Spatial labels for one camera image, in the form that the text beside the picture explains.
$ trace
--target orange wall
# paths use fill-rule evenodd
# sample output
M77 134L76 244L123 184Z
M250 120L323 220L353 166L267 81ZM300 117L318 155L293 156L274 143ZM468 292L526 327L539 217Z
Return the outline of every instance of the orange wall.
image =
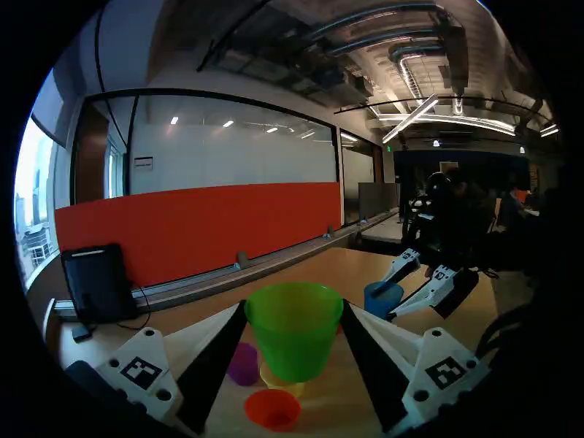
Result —
M322 236L340 208L338 182L229 185L85 202L55 224L61 251L120 244L128 278L148 286Z

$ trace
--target chair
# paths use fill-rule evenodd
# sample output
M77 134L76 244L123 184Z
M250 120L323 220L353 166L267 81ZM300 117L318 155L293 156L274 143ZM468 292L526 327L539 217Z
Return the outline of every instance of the chair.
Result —
M49 354L57 362L59 360L59 337L61 335L61 322L55 311L55 303L57 301L52 298L47 305L45 317L42 320L42 339L47 345Z

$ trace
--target skyscraper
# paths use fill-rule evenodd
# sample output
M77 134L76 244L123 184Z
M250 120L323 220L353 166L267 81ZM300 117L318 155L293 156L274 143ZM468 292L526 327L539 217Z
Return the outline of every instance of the skyscraper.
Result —
M34 184L32 189L32 225L41 223L40 205L39 205L39 186L40 186L40 170L34 173Z

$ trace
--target ceiling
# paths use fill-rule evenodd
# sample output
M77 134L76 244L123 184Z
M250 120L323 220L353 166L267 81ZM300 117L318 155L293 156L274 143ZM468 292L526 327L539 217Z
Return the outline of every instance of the ceiling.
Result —
M258 4L168 0L153 42L153 72L172 53L186 53L199 68L271 82L331 108L411 99L374 108L384 114L409 114L421 101L415 98L438 94L461 96L464 116L513 126L523 122L530 133L553 123L536 75L475 0L440 0L439 7L413 0L400 9L396 5L404 2L395 0L272 0L238 21ZM376 11L315 35L315 29L368 9ZM391 32L392 39L378 38ZM375 38L375 44L357 44ZM351 44L357 48L342 49ZM538 99L541 106L534 113L531 107ZM453 115L454 110L453 99L440 99L431 113ZM386 133L395 125L376 120L370 128ZM430 125L420 128L437 131Z

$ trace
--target light fixture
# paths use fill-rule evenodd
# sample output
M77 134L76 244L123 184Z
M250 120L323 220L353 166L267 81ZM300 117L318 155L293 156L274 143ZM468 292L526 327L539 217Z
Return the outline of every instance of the light fixture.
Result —
M381 114L380 121L398 121L405 120L407 114ZM419 117L417 122L442 122L454 123L458 125L474 126L475 128L490 129L491 131L501 132L510 136L515 136L515 128L509 123L501 122L499 120L489 120L481 118L466 117L463 115L438 115L425 114Z
M345 134L344 132L341 133L341 137L347 140L350 140L351 142L358 142L359 140L356 139L355 137L349 135L349 134Z
M543 128L540 132L546 132L546 131L551 131L552 129L556 128L558 125L556 125L555 123L551 126L548 126L547 128Z
M548 135L555 134L556 132L559 132L559 131L560 130L556 128L556 129L553 129L552 131L546 131L545 133L541 134L541 136L547 137Z
M453 103L454 103L454 105L453 105L454 114L455 115L462 115L462 98L455 97Z
M541 137L547 137L548 135L555 134L556 132L559 132L559 131L560 131L560 129L558 128L558 125L556 125L554 123L552 126L548 126L547 128L543 128L539 132L539 135Z
M383 137L383 143L387 143L393 139L400 131L406 129L410 124L414 123L422 115L426 114L435 104L438 103L438 95L432 94L428 97L418 108L402 120L389 134Z

